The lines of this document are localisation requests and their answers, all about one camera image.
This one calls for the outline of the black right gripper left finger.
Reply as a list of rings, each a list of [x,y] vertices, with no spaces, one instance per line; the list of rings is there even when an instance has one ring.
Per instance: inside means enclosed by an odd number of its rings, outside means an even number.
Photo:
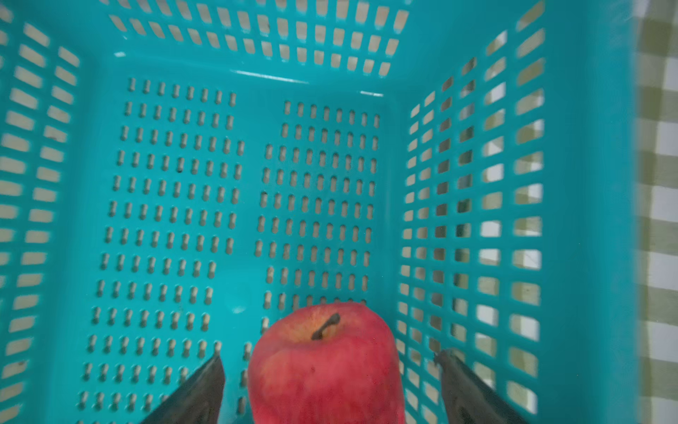
[[[224,366],[220,354],[215,353],[141,424],[216,424],[224,386]]]

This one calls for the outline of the red apple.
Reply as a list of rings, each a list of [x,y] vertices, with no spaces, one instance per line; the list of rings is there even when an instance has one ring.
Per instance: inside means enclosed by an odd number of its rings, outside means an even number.
[[[395,338],[358,302],[303,307],[270,327],[247,369],[256,423],[403,423]]]

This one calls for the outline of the teal plastic perforated basket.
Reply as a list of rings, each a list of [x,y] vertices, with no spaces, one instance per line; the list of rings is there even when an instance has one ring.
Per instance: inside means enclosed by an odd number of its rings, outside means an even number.
[[[137,423],[361,302],[405,417],[457,355],[530,423],[638,423],[630,1],[4,1],[1,419]]]

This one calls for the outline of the green white checkered cloth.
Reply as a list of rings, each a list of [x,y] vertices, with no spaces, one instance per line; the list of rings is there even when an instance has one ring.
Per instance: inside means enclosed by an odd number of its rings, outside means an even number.
[[[641,422],[677,421],[677,3],[637,1]]]

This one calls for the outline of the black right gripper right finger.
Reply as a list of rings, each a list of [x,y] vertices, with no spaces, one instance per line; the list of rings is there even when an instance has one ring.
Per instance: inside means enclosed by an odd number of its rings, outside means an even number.
[[[436,353],[434,363],[441,369],[441,396],[449,424],[528,423],[451,350]]]

